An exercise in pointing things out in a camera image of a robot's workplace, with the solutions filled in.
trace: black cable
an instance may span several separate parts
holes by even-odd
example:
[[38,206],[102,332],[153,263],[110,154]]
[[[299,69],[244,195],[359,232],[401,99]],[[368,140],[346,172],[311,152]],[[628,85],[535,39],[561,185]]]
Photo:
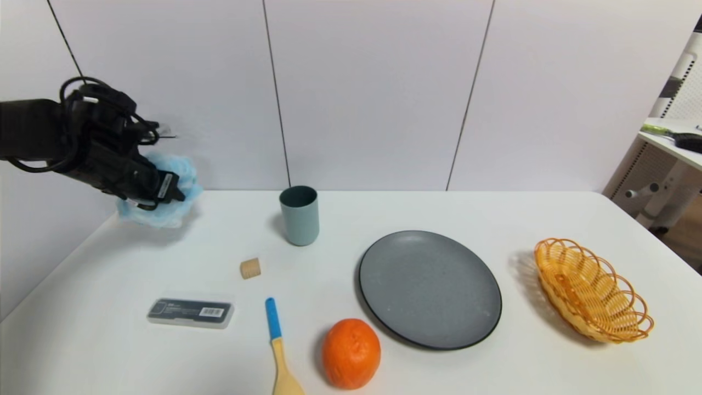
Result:
[[71,59],[73,59],[73,64],[76,66],[76,70],[78,70],[78,74],[83,77],[83,72],[81,71],[81,67],[78,66],[78,60],[76,60],[76,57],[73,55],[73,50],[71,49],[71,46],[68,45],[68,40],[66,39],[66,35],[63,34],[63,29],[61,28],[61,24],[58,22],[58,18],[56,17],[56,13],[53,11],[53,6],[51,5],[51,0],[46,0],[46,3],[48,3],[48,8],[51,10],[51,15],[53,15],[53,21],[56,22],[56,27],[58,27],[59,33],[61,33],[61,37],[63,38],[63,43],[66,44],[66,49],[68,49],[68,53],[71,55]]
[[133,117],[135,118],[139,123],[141,123],[146,130],[148,130],[153,137],[148,140],[148,141],[140,141],[139,145],[154,145],[156,144],[160,139],[161,136],[159,132],[151,126],[145,119],[139,116],[136,112],[128,111],[127,109],[121,107],[119,104],[115,103],[114,101],[111,101],[110,99],[100,96],[100,95],[85,95],[83,93],[80,93],[78,91],[74,91],[69,95],[68,98],[66,98],[66,89],[68,86],[71,84],[81,81],[84,84],[86,84],[88,81],[93,82],[95,84],[103,85],[107,88],[110,88],[110,86],[103,81],[100,81],[97,78],[92,78],[92,77],[73,77],[71,79],[68,79],[66,82],[64,82],[61,85],[61,88],[59,89],[58,95],[59,95],[59,100],[60,100],[60,106],[61,106],[61,125],[63,126],[63,131],[66,136],[70,139],[70,144],[71,144],[71,150],[66,155],[65,158],[63,158],[61,161],[56,162],[55,164],[45,166],[45,167],[31,167],[27,166],[26,164],[20,162],[17,158],[15,157],[9,157],[7,158],[7,161],[10,162],[14,167],[17,167],[20,170],[26,171],[28,173],[45,173],[47,171],[53,171],[56,169],[59,169],[69,162],[71,162],[76,155],[78,154],[78,135],[76,131],[72,131],[71,128],[71,111],[73,108],[73,104],[77,100],[81,100],[84,97],[90,97],[90,98],[95,98],[98,99],[98,101],[105,103],[107,105],[110,105],[111,107],[115,108],[118,110],[121,114]]

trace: barcode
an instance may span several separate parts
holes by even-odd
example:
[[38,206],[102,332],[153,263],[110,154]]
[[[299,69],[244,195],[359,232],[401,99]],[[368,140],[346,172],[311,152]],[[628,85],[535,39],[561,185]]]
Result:
[[222,313],[224,313],[224,309],[211,309],[209,307],[203,307],[202,310],[200,311],[200,316],[201,317],[221,317]]

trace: orange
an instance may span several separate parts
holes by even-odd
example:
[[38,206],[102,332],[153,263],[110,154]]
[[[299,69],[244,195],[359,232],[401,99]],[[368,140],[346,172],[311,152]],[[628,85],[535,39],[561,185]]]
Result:
[[342,389],[361,388],[371,381],[380,365],[378,336],[361,320],[341,320],[324,338],[322,363],[332,385]]

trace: green object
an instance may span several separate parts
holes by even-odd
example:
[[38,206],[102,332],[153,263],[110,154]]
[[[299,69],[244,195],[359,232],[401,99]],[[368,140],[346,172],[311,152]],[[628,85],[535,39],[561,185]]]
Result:
[[667,137],[670,137],[674,134],[673,131],[668,129],[667,127],[658,127],[649,124],[644,124],[644,126],[641,127],[641,131],[643,131],[644,133],[657,134],[659,136]]
[[284,190],[279,200],[288,241],[301,247],[312,244],[319,235],[317,192],[309,186],[294,186]]

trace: white wall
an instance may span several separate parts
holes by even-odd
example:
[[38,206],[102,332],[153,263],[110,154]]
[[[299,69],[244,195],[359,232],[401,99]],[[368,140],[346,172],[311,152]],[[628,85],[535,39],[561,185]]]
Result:
[[83,73],[179,139],[209,189],[288,186],[261,0],[53,0]]
[[452,190],[602,190],[699,0],[497,0]]
[[444,190],[491,0],[266,0],[292,184]]
[[[45,0],[0,4],[0,101],[57,100],[76,75]],[[114,210],[114,198],[54,173],[0,162],[0,320]]]

